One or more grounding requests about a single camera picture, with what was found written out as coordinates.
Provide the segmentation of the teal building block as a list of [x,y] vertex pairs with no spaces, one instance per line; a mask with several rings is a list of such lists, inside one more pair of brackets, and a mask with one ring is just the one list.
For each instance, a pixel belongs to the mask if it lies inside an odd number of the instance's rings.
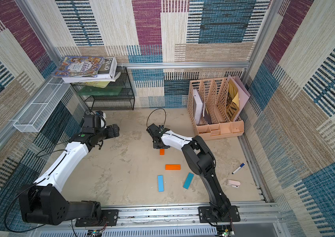
[[183,184],[183,188],[188,190],[190,185],[191,185],[191,182],[192,182],[193,178],[194,178],[194,174],[193,173],[188,173],[188,175],[185,179],[185,182]]

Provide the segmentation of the pink folder in organizer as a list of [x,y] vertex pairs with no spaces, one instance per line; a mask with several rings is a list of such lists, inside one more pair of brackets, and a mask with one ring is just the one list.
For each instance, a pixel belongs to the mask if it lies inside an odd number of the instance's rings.
[[238,113],[238,116],[237,116],[238,118],[251,95],[249,94],[248,90],[244,87],[243,83],[241,82],[238,76],[235,76],[235,77],[228,76],[227,81],[229,80],[229,78],[233,78],[239,90],[240,112]]

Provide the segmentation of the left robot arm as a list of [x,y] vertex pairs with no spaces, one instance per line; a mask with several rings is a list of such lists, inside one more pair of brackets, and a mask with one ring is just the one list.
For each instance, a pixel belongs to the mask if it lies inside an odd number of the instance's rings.
[[59,225],[68,220],[82,219],[95,224],[103,214],[97,201],[67,201],[61,194],[64,184],[79,162],[103,140],[120,135],[117,124],[94,133],[75,134],[53,165],[33,185],[23,186],[19,192],[22,219],[26,223]]

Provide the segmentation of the black and white Folio book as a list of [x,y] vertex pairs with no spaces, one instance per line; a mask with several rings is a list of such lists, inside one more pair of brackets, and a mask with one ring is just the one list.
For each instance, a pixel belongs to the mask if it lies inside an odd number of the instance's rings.
[[61,77],[65,83],[88,83],[88,82],[115,82],[121,72],[117,72],[118,62],[115,57],[104,57],[104,63],[100,67],[97,77]]

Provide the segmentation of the blue white marker pen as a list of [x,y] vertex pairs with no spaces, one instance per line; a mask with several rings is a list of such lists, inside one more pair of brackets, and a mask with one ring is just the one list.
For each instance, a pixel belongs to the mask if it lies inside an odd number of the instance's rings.
[[245,166],[245,163],[241,163],[233,172],[232,174],[237,173],[241,168],[243,168]]

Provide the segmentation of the light blue building block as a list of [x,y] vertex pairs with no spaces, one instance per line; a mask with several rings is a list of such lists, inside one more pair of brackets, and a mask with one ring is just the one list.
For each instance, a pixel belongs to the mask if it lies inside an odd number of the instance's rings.
[[163,175],[158,175],[157,176],[157,181],[158,181],[158,192],[163,192],[164,191],[164,178],[163,178]]

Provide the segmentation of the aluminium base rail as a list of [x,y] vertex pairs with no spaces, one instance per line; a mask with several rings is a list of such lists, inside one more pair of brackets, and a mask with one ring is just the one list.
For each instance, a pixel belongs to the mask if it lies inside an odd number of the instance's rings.
[[76,227],[66,221],[31,231],[29,237],[289,237],[276,203],[234,203],[231,219],[213,221],[204,203],[105,207],[109,226]]

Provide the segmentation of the pink desk file organizer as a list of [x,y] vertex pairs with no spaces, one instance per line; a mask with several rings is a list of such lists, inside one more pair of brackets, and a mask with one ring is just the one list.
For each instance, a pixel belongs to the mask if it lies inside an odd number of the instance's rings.
[[[231,121],[226,114],[226,100],[229,84],[226,78],[192,80],[189,82],[187,109],[195,135],[205,141],[237,137],[244,134],[244,122]],[[210,116],[211,122],[204,117],[195,121],[194,92],[197,91],[205,108],[203,112]]]

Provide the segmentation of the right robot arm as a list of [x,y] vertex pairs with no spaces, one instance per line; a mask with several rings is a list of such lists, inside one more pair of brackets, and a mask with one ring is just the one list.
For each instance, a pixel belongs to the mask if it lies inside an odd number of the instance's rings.
[[185,137],[155,124],[149,125],[146,131],[153,139],[153,148],[176,148],[182,151],[191,171],[201,178],[211,207],[208,213],[203,214],[208,222],[241,221],[238,208],[231,204],[221,188],[216,175],[215,156],[202,137]]

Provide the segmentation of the yellow black magazine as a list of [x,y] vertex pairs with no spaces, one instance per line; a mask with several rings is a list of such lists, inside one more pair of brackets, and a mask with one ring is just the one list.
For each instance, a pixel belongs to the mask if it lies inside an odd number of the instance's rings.
[[226,113],[230,121],[236,121],[239,112],[240,112],[239,90],[233,78],[229,78]]

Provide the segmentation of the white box in organizer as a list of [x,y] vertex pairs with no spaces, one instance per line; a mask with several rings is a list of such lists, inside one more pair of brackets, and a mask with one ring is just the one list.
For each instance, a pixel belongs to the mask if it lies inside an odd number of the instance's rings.
[[197,89],[193,89],[193,115],[196,125],[199,125],[203,115],[203,101]]

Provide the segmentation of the colourful illustrated book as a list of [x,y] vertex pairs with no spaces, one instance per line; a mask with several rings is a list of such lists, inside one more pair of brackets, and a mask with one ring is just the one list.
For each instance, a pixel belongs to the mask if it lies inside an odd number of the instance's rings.
[[53,77],[97,77],[104,57],[66,56],[59,67],[51,74]]

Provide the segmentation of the pink small stapler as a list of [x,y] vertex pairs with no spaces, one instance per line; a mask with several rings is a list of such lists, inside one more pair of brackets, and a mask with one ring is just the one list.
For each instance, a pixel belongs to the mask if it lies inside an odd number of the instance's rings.
[[226,183],[227,183],[227,185],[232,186],[234,188],[239,188],[240,185],[241,185],[241,183],[239,181],[230,180],[230,179],[228,179]]

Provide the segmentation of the green folder on shelf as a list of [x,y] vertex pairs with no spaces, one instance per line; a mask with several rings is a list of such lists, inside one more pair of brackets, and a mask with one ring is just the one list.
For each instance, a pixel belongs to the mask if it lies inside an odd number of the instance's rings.
[[78,91],[80,96],[116,96],[122,91],[122,86],[111,86],[111,87],[89,87],[85,86]]

